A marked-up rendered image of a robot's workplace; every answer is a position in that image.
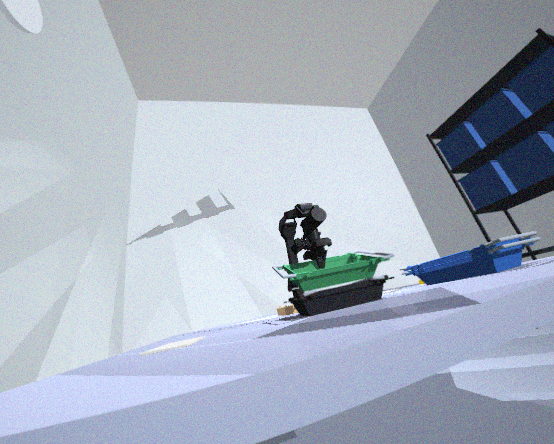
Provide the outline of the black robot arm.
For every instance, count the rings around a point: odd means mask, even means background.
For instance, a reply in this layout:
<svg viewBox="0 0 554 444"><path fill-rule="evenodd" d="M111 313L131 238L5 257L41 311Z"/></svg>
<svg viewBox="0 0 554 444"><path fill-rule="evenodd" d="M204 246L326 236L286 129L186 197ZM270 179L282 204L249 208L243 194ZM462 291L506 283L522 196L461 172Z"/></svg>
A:
<svg viewBox="0 0 554 444"><path fill-rule="evenodd" d="M326 217L327 213L325 210L320 208L319 205L313 205L312 203L297 204L294 209L284 212L284 216L279 221L279 232L285 240L289 265L299 263L297 254L303 249L306 250L306 247L311 245L304 235L303 238L296 238L294 240L297 227L295 218L305 218L300 223L303 233L305 233L310 230L318 230L317 227L320 226ZM294 222L286 222L287 219L294 219ZM288 292L292 292L293 297L305 293L300 288L295 288L298 287L288 278Z"/></svg>

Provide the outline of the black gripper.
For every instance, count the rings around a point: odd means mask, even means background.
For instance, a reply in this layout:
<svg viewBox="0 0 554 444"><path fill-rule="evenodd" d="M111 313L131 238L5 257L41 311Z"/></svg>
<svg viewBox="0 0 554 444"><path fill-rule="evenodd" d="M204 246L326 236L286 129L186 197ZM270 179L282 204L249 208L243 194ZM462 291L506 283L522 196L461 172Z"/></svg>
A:
<svg viewBox="0 0 554 444"><path fill-rule="evenodd" d="M303 255L304 260L316 260L319 269L325 269L326 256L328 250L325 250L325 246L330 247L332 241L330 238L320 238L321 232L318 230L310 230L304 233L304 236L310 242L310 246L306 247L306 251Z"/></svg>

